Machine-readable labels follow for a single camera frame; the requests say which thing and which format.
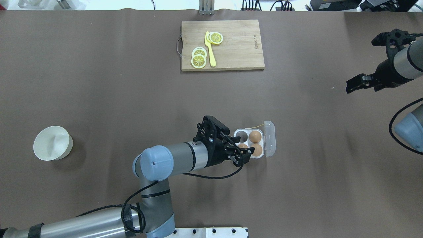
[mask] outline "cutting board handle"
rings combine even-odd
[[[179,52],[179,42],[181,42],[181,52]],[[182,58],[182,47],[184,47],[184,44],[182,42],[182,34],[176,41],[176,52],[178,52],[179,56]]]

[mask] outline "cutting board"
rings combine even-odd
[[[215,67],[210,66],[209,50],[204,44],[206,31],[223,35],[220,45],[211,45],[216,59]],[[181,70],[184,72],[264,69],[258,20],[182,22],[181,36]],[[192,50],[199,46],[207,50],[207,64],[202,69],[191,65]]]

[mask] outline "lemon slice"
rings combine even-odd
[[[206,66],[207,60],[203,55],[194,55],[191,59],[191,65],[196,69],[201,69]]]
[[[223,42],[223,36],[219,32],[210,32],[207,39],[212,44],[220,44]]]
[[[204,57],[207,57],[207,51],[203,47],[197,47],[192,50],[192,56],[195,55],[203,55]]]

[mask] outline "transparent lid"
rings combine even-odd
[[[264,144],[266,153],[264,156],[270,157],[276,151],[275,125],[271,121],[264,121]]]

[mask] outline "white mounting bracket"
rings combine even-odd
[[[214,0],[200,0],[200,15],[214,15]]]
[[[248,238],[247,227],[175,228],[165,238]]]

